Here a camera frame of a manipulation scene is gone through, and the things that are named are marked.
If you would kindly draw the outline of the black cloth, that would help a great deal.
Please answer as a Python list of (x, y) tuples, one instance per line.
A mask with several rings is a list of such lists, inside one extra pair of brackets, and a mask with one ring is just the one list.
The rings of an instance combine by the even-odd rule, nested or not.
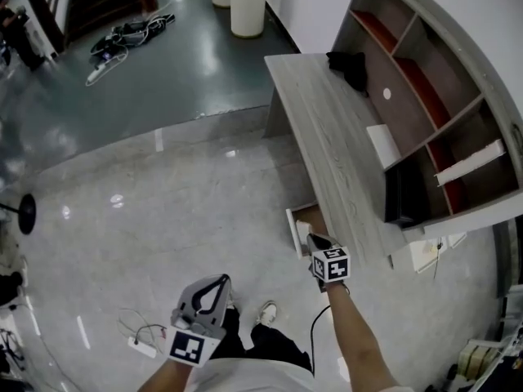
[(343, 74), (345, 81), (363, 97), (368, 98), (368, 74), (365, 66), (365, 54), (349, 54), (331, 51), (326, 54), (329, 68)]

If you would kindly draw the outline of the grey wooden shelf unit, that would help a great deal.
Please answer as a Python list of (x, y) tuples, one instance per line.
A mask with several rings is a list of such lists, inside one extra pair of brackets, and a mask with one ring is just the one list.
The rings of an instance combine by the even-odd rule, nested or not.
[[(365, 98), (401, 159), (422, 173), (427, 234), (523, 225), (523, 119), (459, 27), (432, 0), (351, 0), (331, 51), (365, 54)], [(501, 139), (506, 153), (439, 186), (437, 172)]]

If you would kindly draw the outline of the grey wooden desk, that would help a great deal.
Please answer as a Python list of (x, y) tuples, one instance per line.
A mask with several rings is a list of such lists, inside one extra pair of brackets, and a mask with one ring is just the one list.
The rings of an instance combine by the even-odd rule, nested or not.
[(324, 54), (265, 62), (274, 83), (265, 135), (293, 134), (329, 235), (360, 265), (394, 255), (407, 241), (385, 221), (386, 177), (366, 131), (376, 124), (369, 102)]

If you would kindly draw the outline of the person's black trousers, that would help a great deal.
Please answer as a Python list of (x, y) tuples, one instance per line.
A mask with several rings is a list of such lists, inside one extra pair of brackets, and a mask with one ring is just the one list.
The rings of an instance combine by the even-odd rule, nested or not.
[(294, 341), (276, 328), (257, 323), (250, 333), (253, 347), (245, 349), (239, 336), (239, 316), (236, 308), (229, 308), (221, 325), (226, 335), (210, 359), (264, 359), (290, 363), (312, 372), (311, 359)]

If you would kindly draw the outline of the person's white right shoe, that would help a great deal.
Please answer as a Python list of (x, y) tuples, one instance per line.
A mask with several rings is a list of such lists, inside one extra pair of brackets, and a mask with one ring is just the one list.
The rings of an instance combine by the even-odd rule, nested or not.
[(267, 301), (260, 309), (256, 319), (256, 325), (271, 327), (276, 320), (278, 307), (274, 301)]

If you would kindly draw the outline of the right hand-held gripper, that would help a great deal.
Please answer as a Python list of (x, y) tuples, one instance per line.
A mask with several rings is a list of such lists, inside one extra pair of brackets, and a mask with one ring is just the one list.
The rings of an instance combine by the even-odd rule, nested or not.
[(321, 293), (329, 283), (344, 283), (351, 276), (351, 255), (346, 247), (328, 236), (309, 233), (306, 245), (311, 255), (309, 271)]

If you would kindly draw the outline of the white wall panel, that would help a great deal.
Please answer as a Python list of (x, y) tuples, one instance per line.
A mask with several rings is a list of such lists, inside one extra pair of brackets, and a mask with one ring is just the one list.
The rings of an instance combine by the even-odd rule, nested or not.
[(409, 251), (413, 270), (420, 274), (431, 266), (437, 265), (442, 253), (449, 248), (456, 248), (466, 237), (466, 233), (458, 233), (411, 243)]

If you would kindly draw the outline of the person's right forearm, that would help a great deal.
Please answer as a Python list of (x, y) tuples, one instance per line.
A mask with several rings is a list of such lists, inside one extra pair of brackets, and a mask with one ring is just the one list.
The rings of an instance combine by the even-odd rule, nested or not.
[(373, 331), (342, 283), (325, 285), (337, 343), (352, 392), (383, 392), (399, 385), (386, 365)]

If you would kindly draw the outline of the person's white shirt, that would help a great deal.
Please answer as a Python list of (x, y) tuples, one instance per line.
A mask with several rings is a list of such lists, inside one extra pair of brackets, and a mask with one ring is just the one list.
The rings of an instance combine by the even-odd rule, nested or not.
[(317, 392), (306, 369), (275, 360), (213, 359), (190, 374), (185, 392)]

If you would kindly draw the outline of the white power strip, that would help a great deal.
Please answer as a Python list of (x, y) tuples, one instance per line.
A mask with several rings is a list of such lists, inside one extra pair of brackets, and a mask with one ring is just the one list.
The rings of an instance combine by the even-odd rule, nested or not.
[(136, 339), (134, 336), (128, 337), (127, 344), (135, 351), (143, 354), (146, 357), (155, 359), (158, 353), (155, 345), (146, 344), (143, 341)]
[(110, 60), (105, 60), (101, 64), (98, 64), (93, 71), (88, 75), (85, 82), (86, 87), (93, 86), (101, 78), (103, 78), (108, 72), (112, 69), (115, 69), (120, 64), (122, 64), (127, 59), (128, 53), (124, 52), (122, 54), (117, 54), (115, 57)]

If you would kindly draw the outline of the white purple book box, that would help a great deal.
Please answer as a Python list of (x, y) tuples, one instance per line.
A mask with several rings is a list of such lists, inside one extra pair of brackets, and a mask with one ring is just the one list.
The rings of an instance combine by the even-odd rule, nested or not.
[(442, 171), (435, 174), (439, 186), (448, 184), (469, 174), (506, 153), (505, 146), (501, 139), (486, 145), (483, 149), (476, 151), (464, 160), (458, 161), (445, 167)]

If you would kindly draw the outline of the grey desk drawer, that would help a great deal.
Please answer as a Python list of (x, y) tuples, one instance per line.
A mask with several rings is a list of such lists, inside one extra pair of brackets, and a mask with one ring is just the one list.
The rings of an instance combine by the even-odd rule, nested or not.
[(311, 253), (306, 243), (306, 236), (309, 233), (324, 236), (329, 234), (318, 203), (287, 208), (285, 214), (298, 259), (308, 258)]

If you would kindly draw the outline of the black box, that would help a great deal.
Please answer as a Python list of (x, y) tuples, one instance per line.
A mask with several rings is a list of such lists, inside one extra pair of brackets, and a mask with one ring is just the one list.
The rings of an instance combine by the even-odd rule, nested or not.
[(417, 165), (400, 163), (385, 173), (385, 222), (409, 228), (428, 217), (429, 206), (422, 173)]

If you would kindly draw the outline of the person's left forearm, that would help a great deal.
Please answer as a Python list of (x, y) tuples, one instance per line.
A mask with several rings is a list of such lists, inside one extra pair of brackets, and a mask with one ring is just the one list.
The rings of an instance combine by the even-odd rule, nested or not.
[(137, 392), (184, 392), (193, 367), (167, 359)]

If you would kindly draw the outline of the dark wooden staircase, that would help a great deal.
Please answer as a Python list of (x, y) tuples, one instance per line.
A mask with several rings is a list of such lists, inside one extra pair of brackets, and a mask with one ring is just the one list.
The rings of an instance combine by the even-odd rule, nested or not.
[(54, 58), (72, 42), (123, 17), (159, 8), (158, 0), (26, 0), (46, 56)]

